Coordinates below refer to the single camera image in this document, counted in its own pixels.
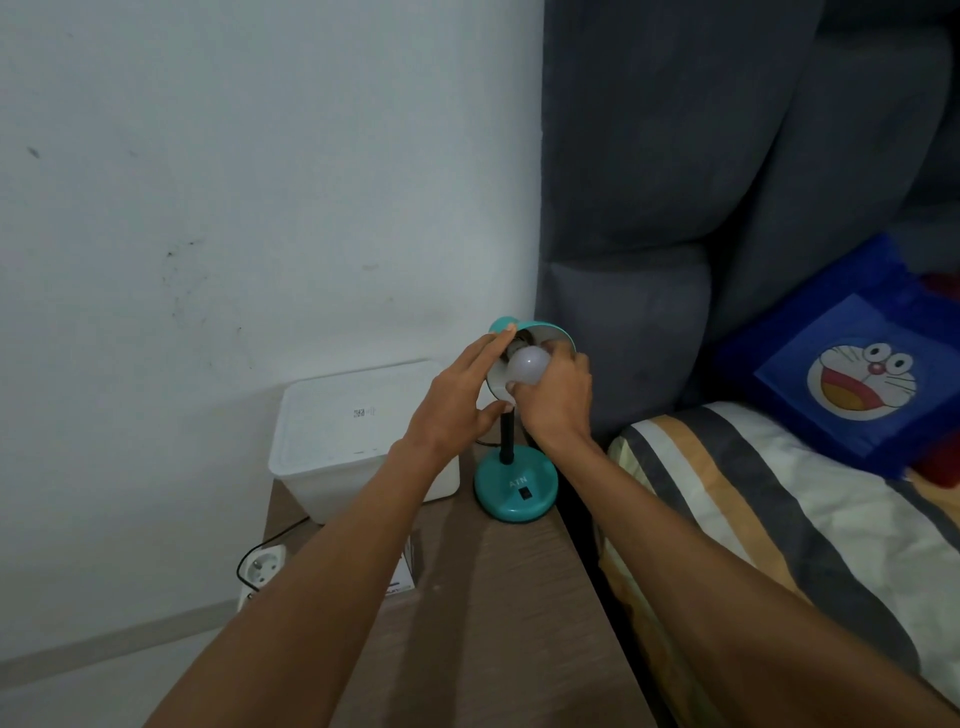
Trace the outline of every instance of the red fabric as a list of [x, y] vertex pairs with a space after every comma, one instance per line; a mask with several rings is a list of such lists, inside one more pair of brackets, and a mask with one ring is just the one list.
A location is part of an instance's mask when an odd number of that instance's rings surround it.
[[[960, 274], [931, 273], [921, 280], [934, 293], [960, 302]], [[960, 484], [960, 430], [937, 443], [920, 462], [914, 463], [913, 469], [944, 488]]]

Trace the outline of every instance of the lamp stem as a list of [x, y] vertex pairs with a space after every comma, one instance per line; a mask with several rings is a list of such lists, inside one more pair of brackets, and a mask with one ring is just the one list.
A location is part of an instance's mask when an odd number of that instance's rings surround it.
[[514, 464], [514, 413], [500, 415], [500, 462]]

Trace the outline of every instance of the doraemon face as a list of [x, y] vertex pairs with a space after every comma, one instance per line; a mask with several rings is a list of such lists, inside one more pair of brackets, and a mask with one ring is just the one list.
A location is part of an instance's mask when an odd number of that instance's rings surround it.
[[806, 386], [828, 412], [845, 420], [876, 420], [917, 394], [913, 357], [882, 342], [827, 349], [810, 366]]

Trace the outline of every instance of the lamp base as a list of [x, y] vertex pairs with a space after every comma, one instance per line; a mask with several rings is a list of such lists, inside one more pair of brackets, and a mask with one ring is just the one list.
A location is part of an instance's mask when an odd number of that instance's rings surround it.
[[553, 463], [537, 449], [514, 447], [514, 462], [500, 462], [500, 448], [477, 466], [473, 492], [480, 505], [498, 521], [535, 521], [557, 500], [558, 478]]

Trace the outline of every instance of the doraemon pillow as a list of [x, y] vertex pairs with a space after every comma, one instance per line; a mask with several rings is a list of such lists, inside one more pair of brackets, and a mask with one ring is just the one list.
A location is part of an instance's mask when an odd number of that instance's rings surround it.
[[960, 426], [960, 303], [878, 235], [721, 342], [717, 374], [813, 448], [884, 477]]

